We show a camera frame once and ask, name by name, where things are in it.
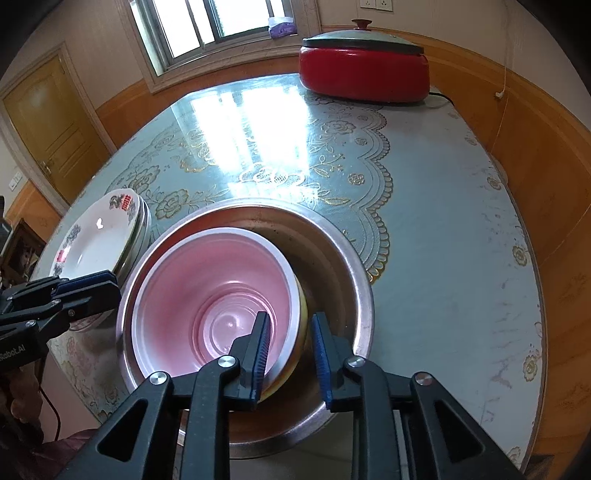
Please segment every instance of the red lid knob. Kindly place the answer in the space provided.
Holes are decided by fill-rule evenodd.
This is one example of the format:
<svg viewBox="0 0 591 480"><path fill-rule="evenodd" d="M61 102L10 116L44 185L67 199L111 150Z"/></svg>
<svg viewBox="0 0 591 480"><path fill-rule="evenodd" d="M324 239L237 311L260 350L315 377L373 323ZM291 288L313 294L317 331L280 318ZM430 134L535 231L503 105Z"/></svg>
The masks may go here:
<svg viewBox="0 0 591 480"><path fill-rule="evenodd" d="M368 25L371 23L371 20L365 20L363 18L355 18L352 21L357 24L355 30L368 30Z"/></svg>

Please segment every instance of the power cord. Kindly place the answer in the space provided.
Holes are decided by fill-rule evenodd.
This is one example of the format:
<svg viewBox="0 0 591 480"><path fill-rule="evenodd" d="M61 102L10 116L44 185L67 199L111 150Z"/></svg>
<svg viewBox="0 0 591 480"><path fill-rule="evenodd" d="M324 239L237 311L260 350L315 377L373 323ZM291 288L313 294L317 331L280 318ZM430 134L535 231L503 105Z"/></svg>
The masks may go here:
<svg viewBox="0 0 591 480"><path fill-rule="evenodd" d="M505 5L506 13L506 25L505 25L505 58L503 60L503 89L500 92L495 92L497 100L502 100L505 96L505 90L507 88L507 63L509 63L509 43L512 43L513 50L515 50L515 43L511 42L511 12L509 11L509 4L507 0L503 0Z"/></svg>
<svg viewBox="0 0 591 480"><path fill-rule="evenodd" d="M454 108L456 107L456 105L454 105L454 103L453 103L453 100L450 99L447 95L444 95L443 93L429 92L429 95L433 95L433 96L436 96L436 97L443 97L443 98L445 98L445 100L447 100L449 103L452 104L452 107L454 107Z"/></svg>
<svg viewBox="0 0 591 480"><path fill-rule="evenodd" d="M57 439L60 437L60 430L61 430L61 418L60 418L60 414L57 412L57 409L55 408L55 406L53 406L53 403L51 403L51 400L49 400L49 398L47 397L47 394L41 388L41 385L39 385L39 390L41 391L41 395L43 395L43 397L45 397L45 400L47 401L47 403L49 404L49 406L53 410L53 413L56 414L57 430L56 430L56 437L53 439L53 441L56 442Z"/></svg>

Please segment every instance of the blue gripper pad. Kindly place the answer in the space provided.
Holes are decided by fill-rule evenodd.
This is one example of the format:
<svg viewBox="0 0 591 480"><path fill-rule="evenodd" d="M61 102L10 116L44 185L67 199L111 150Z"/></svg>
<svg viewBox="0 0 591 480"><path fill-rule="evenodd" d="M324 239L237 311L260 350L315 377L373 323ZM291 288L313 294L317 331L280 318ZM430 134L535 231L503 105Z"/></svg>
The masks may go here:
<svg viewBox="0 0 591 480"><path fill-rule="evenodd" d="M265 322L262 327L261 340L259 349L256 352L254 367L252 369L252 399L258 401L262 393L262 381L265 377L265 367L267 366L267 356L269 354L269 346L271 344L271 318L266 312L264 313Z"/></svg>
<svg viewBox="0 0 591 480"><path fill-rule="evenodd" d="M115 275L109 270L91 273L90 275L75 278L74 280L66 280L57 286L53 296L63 295L65 293L70 293L71 291L80 290L81 288L90 287L106 281L111 281L117 285L117 277L115 277Z"/></svg>
<svg viewBox="0 0 591 480"><path fill-rule="evenodd" d="M316 361L316 377L320 384L320 393L326 403L326 408L330 410L333 401L332 388L330 386L330 365L320 328L319 314L324 315L323 313L315 313L312 315L311 320L314 360Z"/></svg>

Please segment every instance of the wall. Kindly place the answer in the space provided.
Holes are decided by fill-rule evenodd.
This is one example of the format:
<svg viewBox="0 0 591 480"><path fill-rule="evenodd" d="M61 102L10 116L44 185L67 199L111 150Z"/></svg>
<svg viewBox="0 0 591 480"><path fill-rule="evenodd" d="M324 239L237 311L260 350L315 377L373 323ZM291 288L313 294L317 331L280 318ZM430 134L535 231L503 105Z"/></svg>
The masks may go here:
<svg viewBox="0 0 591 480"><path fill-rule="evenodd" d="M64 0L20 49L0 88L64 41L94 107L142 78L115 0Z"/></svg>
<svg viewBox="0 0 591 480"><path fill-rule="evenodd" d="M18 192L21 191L23 185L27 182L27 179L23 176L22 180L18 183L17 188L13 192L8 188L8 183L12 180L12 177L17 172L17 164L14 163L12 154L8 151L8 147L4 143L2 137L0 137L0 195L4 195L6 201L5 211L13 203L17 197Z"/></svg>

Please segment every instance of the cable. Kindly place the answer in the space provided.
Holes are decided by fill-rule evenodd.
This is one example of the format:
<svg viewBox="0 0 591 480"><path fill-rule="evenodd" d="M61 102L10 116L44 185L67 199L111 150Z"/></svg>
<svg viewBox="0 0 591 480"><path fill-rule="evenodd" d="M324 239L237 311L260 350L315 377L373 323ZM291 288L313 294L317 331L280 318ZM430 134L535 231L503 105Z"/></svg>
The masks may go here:
<svg viewBox="0 0 591 480"><path fill-rule="evenodd" d="M434 96L437 96L437 97L443 97L443 98L445 98L445 100L447 100L449 103L452 104L452 107L454 107L454 108L456 107L456 105L454 105L454 103L453 103L453 100L450 99L447 95L443 95L442 93L439 93L439 92L429 92L429 95L434 95Z"/></svg>
<svg viewBox="0 0 591 480"><path fill-rule="evenodd" d="M502 98L505 96L505 90L507 88L507 64L509 63L509 43L512 43L513 53L515 52L515 43L511 42L511 12L509 11L509 4L507 3L507 0L503 0L503 4L505 5L506 13L505 58L503 61L503 89L500 92L495 92L495 97L498 100L502 100Z"/></svg>
<svg viewBox="0 0 591 480"><path fill-rule="evenodd" d="M53 439L53 441L56 442L57 439L60 437L60 430L61 430L61 418L60 418L60 414L57 412L57 409L53 406L53 403L51 403L51 400L49 400L49 398L47 397L47 395L45 394L45 392L41 388L41 385L39 385L39 390L41 391L41 395L43 395L45 397L45 400L47 400L47 403L49 403L49 406L53 410L53 413L56 414L57 429L56 429L56 437Z"/></svg>
<svg viewBox="0 0 591 480"><path fill-rule="evenodd" d="M503 126L503 120L505 119L505 113L507 112L507 104L509 104L509 97L507 97L507 100L505 102L505 107L503 108L503 116L501 117L501 121L499 122L499 128L496 131L495 141L492 143L491 149L489 150L491 155L493 154L493 152L495 150L496 141L499 138L499 134L501 133L501 127Z"/></svg>

